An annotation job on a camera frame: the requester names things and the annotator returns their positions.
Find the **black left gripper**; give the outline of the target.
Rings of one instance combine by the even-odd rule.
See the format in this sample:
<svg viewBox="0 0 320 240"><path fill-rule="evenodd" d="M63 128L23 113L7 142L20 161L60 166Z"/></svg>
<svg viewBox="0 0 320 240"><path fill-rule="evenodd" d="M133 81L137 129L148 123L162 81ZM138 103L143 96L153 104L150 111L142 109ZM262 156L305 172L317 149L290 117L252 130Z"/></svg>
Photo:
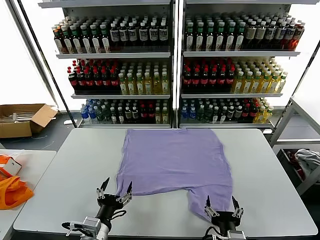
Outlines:
<svg viewBox="0 0 320 240"><path fill-rule="evenodd" d="M109 180L110 178L108 177L101 184L100 188L96 188L97 203L100 207L96 218L104 224L112 219L117 210L121 210L123 208L123 204L129 203L132 199L132 182L130 182L126 193L122 197L119 197L118 195L105 194Z"/></svg>

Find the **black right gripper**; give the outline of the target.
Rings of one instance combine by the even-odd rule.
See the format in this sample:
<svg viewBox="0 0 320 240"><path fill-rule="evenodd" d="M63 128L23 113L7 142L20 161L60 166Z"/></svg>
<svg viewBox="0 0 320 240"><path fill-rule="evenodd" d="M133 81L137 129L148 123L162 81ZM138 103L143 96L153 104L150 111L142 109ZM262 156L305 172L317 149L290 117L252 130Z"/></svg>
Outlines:
<svg viewBox="0 0 320 240"><path fill-rule="evenodd" d="M234 212L230 211L218 211L216 212L211 207L210 196L207 196L206 203L204 206L204 212L207 216L211 217L211 223L219 227L220 232L227 232L229 230L235 230L241 224L241 219L237 217L242 217L244 209L240 207L238 201L232 196L232 203L234 207Z"/></svg>

